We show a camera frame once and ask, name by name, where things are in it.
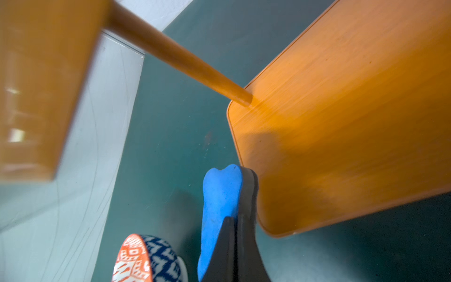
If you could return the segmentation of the orange wooden two-tier shelf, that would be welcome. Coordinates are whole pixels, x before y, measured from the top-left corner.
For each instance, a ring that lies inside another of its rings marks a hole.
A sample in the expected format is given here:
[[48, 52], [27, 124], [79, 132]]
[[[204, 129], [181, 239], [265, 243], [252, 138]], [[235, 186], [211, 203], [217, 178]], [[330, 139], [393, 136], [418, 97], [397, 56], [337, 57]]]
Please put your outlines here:
[[54, 178], [103, 29], [229, 98], [271, 236], [451, 189], [449, 1], [335, 1], [245, 88], [115, 1], [2, 1], [3, 182]]

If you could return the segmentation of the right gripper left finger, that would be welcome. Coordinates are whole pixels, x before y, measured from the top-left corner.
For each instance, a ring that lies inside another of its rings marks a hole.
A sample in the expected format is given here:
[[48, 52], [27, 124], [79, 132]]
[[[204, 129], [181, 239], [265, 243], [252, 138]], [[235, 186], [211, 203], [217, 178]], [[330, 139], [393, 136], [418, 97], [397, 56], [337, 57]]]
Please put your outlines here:
[[213, 255], [202, 282], [235, 281], [236, 231], [232, 217], [223, 220]]

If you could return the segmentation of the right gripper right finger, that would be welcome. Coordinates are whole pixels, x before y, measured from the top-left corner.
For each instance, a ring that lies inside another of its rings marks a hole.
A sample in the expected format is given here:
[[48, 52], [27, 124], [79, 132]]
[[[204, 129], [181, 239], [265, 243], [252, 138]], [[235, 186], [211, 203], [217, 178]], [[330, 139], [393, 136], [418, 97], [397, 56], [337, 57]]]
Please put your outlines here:
[[270, 282], [256, 243], [255, 225], [238, 216], [237, 272], [239, 282]]

